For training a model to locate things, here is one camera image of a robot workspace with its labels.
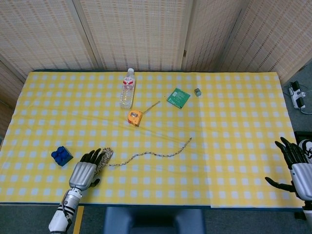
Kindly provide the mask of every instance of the blue lego block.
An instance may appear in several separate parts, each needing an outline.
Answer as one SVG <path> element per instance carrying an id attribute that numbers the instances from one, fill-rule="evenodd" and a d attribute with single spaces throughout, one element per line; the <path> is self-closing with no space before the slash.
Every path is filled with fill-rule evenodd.
<path id="1" fill-rule="evenodd" d="M 59 166 L 64 166 L 73 158 L 73 156 L 64 146 L 60 146 L 56 151 L 52 152 L 51 157 L 54 158 L 55 162 Z"/>

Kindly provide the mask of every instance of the yellow tape measure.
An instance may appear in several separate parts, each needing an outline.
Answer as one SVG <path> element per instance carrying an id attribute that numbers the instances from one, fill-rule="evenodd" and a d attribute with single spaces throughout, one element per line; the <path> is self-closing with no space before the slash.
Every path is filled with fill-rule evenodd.
<path id="1" fill-rule="evenodd" d="M 154 106 L 156 106 L 158 103 L 160 103 L 160 101 L 156 102 L 154 105 L 152 105 L 150 108 L 148 108 L 146 111 L 141 112 L 141 111 L 137 111 L 137 110 L 131 110 L 128 113 L 128 122 L 133 124 L 134 126 L 138 127 L 140 125 L 142 116 L 148 112 L 149 110 L 151 110 Z"/>

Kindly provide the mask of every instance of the table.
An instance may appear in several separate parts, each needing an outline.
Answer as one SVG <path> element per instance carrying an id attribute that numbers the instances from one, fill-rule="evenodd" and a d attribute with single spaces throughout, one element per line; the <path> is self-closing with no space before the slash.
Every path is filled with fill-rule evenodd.
<path id="1" fill-rule="evenodd" d="M 133 108 L 161 101 L 136 128 L 119 107 L 125 72 L 31 72 L 0 152 L 1 203 L 58 203 L 75 164 L 91 149 L 112 147 L 111 163 L 134 153 L 128 165 L 105 167 L 83 204 L 300 207 L 295 195 L 264 176 L 289 182 L 274 141 L 294 142 L 277 73 L 136 72 Z M 174 88 L 191 97 L 180 110 L 166 101 Z M 202 91 L 200 97 L 193 93 Z M 51 152 L 65 146 L 73 159 L 58 166 Z"/>

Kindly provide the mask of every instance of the cable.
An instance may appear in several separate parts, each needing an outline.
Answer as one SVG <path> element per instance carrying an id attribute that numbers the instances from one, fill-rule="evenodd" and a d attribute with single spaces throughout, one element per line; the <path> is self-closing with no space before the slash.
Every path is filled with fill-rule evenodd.
<path id="1" fill-rule="evenodd" d="M 304 112 L 304 111 L 302 110 L 302 108 L 300 108 L 300 111 L 301 111 L 301 113 L 303 113 L 303 114 L 305 114 L 305 115 L 312 115 L 312 113 Z"/>
<path id="2" fill-rule="evenodd" d="M 303 84 L 299 84 L 299 86 L 303 86 L 303 87 L 309 89 L 307 86 L 305 86 L 305 85 L 303 85 Z"/>

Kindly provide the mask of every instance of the green box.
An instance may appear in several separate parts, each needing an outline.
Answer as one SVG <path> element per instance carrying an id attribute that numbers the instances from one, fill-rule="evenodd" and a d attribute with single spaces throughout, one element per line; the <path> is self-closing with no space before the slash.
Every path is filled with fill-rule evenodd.
<path id="1" fill-rule="evenodd" d="M 175 90 L 167 98 L 167 101 L 176 106 L 177 108 L 182 109 L 184 104 L 187 102 L 191 95 L 185 93 L 184 91 L 175 88 Z"/>

